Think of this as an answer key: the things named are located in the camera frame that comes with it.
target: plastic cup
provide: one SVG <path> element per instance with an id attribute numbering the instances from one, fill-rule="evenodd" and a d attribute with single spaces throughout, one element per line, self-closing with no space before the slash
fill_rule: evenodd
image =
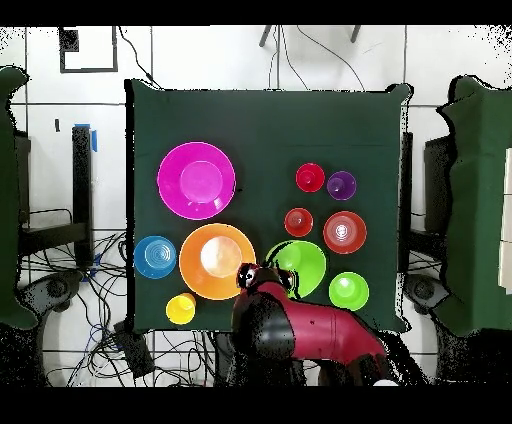
<path id="1" fill-rule="evenodd" d="M 161 236 L 143 238 L 135 247 L 133 256 L 137 271 L 151 279 L 165 277 L 176 265 L 176 249 Z"/>
<path id="2" fill-rule="evenodd" d="M 333 199 L 348 200 L 356 192 L 356 179 L 350 172 L 335 172 L 327 180 L 327 191 Z"/>
<path id="3" fill-rule="evenodd" d="M 313 216 L 304 208 L 293 208 L 284 218 L 284 228 L 291 236 L 304 237 L 313 228 Z"/>
<path id="4" fill-rule="evenodd" d="M 307 193 L 318 191 L 325 181 L 323 169 L 316 163 L 305 163 L 295 174 L 297 186 Z"/>
<path id="5" fill-rule="evenodd" d="M 335 253 L 349 254 L 360 249 L 366 240 L 366 224 L 353 212 L 342 211 L 325 223 L 325 244 Z"/>
<path id="6" fill-rule="evenodd" d="M 329 299 L 339 308 L 357 311 L 366 304 L 369 295 L 366 280 L 355 272 L 342 272 L 329 285 Z"/>
<path id="7" fill-rule="evenodd" d="M 196 314 L 196 300 L 190 293 L 174 296 L 165 307 L 165 314 L 174 324 L 188 324 Z"/>

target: purple cup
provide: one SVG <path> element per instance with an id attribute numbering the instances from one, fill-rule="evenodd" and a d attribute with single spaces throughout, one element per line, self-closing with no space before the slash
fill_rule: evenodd
<path id="1" fill-rule="evenodd" d="M 350 172 L 335 172 L 327 181 L 327 191 L 333 199 L 348 200 L 356 192 L 356 179 Z"/>

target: blue bowl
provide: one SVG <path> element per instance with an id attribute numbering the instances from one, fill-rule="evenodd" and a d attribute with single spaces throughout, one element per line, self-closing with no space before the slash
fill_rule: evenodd
<path id="1" fill-rule="evenodd" d="M 176 249 L 164 237 L 148 236 L 135 246 L 133 258 L 137 271 L 144 277 L 156 280 L 169 275 L 174 269 Z"/>

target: small red cup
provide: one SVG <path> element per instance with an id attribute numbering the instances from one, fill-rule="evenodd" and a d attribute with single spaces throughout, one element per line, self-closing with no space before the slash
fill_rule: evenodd
<path id="1" fill-rule="evenodd" d="M 305 163 L 297 170 L 295 182 L 306 193 L 313 193 L 322 188 L 325 181 L 324 170 L 316 163 Z"/>
<path id="2" fill-rule="evenodd" d="M 293 237 L 304 237 L 313 228 L 313 216 L 307 209 L 293 208 L 284 218 L 284 228 Z"/>

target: red bowl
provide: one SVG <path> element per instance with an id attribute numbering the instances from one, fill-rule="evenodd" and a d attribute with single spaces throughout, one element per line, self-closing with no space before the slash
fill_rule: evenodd
<path id="1" fill-rule="evenodd" d="M 323 233 L 325 244 L 333 252 L 353 253 L 366 240 L 366 224 L 354 212 L 337 212 L 326 221 Z"/>

